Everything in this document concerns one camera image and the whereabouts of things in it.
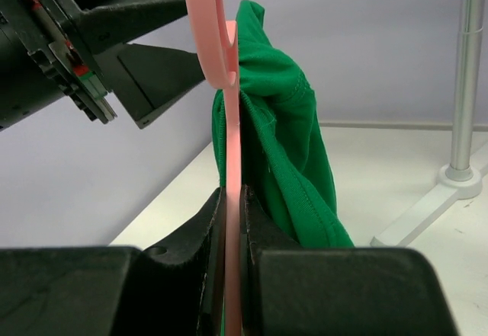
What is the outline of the green t shirt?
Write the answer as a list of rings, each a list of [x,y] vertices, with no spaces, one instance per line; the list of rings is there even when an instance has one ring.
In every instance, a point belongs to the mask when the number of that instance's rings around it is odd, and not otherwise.
[[[353,247],[337,213],[313,88],[302,68],[272,46],[263,6],[241,1],[236,20],[243,183],[302,246]]]

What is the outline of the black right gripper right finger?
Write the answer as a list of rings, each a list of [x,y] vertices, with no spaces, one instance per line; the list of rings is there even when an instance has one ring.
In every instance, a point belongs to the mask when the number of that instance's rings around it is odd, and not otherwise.
[[[264,212],[241,206],[242,321],[247,335],[456,335],[428,260],[410,248],[307,249]]]

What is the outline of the pink plastic hanger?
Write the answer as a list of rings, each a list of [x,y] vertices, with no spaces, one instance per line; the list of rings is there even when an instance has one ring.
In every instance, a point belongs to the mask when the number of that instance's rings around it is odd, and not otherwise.
[[[223,0],[185,0],[201,69],[223,90],[226,115],[225,334],[242,334],[240,273],[239,51],[236,21],[225,17]]]

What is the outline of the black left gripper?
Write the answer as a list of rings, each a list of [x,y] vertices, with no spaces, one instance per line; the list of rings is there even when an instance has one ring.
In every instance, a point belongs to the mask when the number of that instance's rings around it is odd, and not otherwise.
[[[73,1],[76,30],[98,54],[104,81],[140,129],[204,80],[195,53],[117,45],[186,16],[185,0]],[[65,96],[90,120],[108,123],[117,116],[108,92],[94,64],[40,0],[1,0],[2,130]]]

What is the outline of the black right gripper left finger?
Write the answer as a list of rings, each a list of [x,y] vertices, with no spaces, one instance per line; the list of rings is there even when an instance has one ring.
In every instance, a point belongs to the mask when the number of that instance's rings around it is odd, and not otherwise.
[[[7,248],[3,335],[218,335],[225,192],[147,249]]]

